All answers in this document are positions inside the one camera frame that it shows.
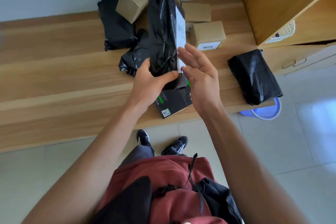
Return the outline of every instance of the wooden counter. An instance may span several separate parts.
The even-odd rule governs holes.
[[[212,21],[223,22],[225,42],[205,54],[218,70],[224,106],[250,109],[227,65],[257,48],[242,1],[196,2],[210,3]],[[133,77],[118,68],[127,50],[104,51],[98,12],[2,22],[0,29],[0,151],[97,135],[127,100]],[[136,128],[191,119],[199,119],[193,106],[163,120],[152,105]]]

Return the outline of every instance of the person's right hand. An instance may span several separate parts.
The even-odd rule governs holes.
[[[191,86],[191,101],[202,115],[211,107],[222,106],[219,96],[218,73],[210,60],[194,46],[186,44],[177,49],[178,57],[186,64],[182,71]]]

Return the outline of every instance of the forearm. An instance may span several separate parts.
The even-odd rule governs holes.
[[[246,223],[307,223],[304,215],[258,160],[222,105],[202,117],[227,183]]]
[[[126,103],[23,223],[86,222],[103,195],[118,158],[143,112],[136,104]]]

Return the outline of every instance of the black product box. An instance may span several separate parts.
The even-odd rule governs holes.
[[[164,90],[154,102],[163,119],[190,106],[190,86],[184,89]]]

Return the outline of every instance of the black plastic package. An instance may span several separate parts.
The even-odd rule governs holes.
[[[135,26],[116,12],[119,0],[98,2],[98,11],[105,32],[105,51],[130,48],[137,42]]]
[[[152,75],[179,71],[179,77],[167,83],[163,90],[187,86],[187,78],[180,70],[184,64],[177,57],[177,47],[186,43],[186,23],[184,11],[175,0],[149,0],[148,35]]]
[[[135,76],[144,60],[149,58],[148,32],[142,28],[139,29],[137,38],[138,44],[121,56],[119,62],[120,71],[125,70],[131,76]]]
[[[229,67],[250,105],[282,97],[282,91],[263,58],[262,50],[254,50],[232,57]]]

